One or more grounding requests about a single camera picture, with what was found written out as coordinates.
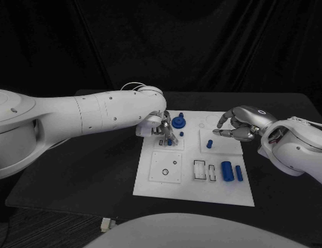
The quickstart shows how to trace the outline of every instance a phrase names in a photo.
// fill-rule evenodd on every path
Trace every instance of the floor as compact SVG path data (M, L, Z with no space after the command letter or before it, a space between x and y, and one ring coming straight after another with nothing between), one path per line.
M0 223L0 248L82 248L100 235L102 217L17 209Z

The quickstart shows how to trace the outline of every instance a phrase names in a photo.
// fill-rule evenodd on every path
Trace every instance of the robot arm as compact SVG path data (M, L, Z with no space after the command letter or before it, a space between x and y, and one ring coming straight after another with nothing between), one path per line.
M223 123L231 118L234 130L221 130ZM322 184L322 130L300 118L280 120L251 106L240 106L227 111L212 133L233 137L238 141L251 141L261 136L258 154L289 175L300 176L305 172Z
M164 128L165 107L162 91L149 86L56 98L0 89L0 179L23 170L69 138L135 125L138 136L151 136L156 128L171 132Z

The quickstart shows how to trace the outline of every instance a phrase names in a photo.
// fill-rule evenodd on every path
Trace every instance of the table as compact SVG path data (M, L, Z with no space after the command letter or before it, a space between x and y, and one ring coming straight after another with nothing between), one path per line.
M87 95L105 90L79 90ZM297 116L322 123L307 97L289 93L165 92L166 109L227 111L251 105L277 119ZM135 127L72 138L27 167L5 204L122 221L169 212L202 214L261 228L322 247L322 185L292 177L257 154L260 137L243 142L254 207L133 196L142 138Z

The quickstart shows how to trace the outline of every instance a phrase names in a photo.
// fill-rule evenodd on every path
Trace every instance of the white platform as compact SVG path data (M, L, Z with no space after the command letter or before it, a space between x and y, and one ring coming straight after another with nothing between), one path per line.
M133 195L254 206L241 143L233 138L212 134L224 112L168 112L171 118L182 112L187 121L182 129L174 129L179 145L159 145L162 138L156 135L143 138ZM223 128L234 129L230 120ZM205 147L210 139L211 149ZM205 180L194 180L194 172L200 173L194 160L205 161ZM223 179L223 161L231 162L234 173L231 182ZM211 168L215 168L215 181L210 181L208 165L214 165ZM243 181L237 180L235 165L241 167Z

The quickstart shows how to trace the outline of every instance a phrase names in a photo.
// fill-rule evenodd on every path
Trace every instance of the white cable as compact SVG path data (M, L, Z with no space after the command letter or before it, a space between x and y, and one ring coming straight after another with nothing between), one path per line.
M64 141L61 141L57 145L51 146L47 150L56 148L59 145L61 145L70 138L67 138Z
M305 120L305 119L302 119L302 118L299 118L299 117L296 117L296 116L293 116L292 117L294 120L302 120L302 121L306 121L307 123L312 123L312 124L315 124L315 125L317 125L317 126L320 126L322 127L322 124L320 123L316 123L316 122L312 122L312 121L309 121L309 120Z
M143 87L142 85L138 85L132 90L135 90L136 88L139 88L139 87Z
M141 84L142 86L146 86L145 84L138 83L138 82L131 82L131 83L128 83L128 84Z

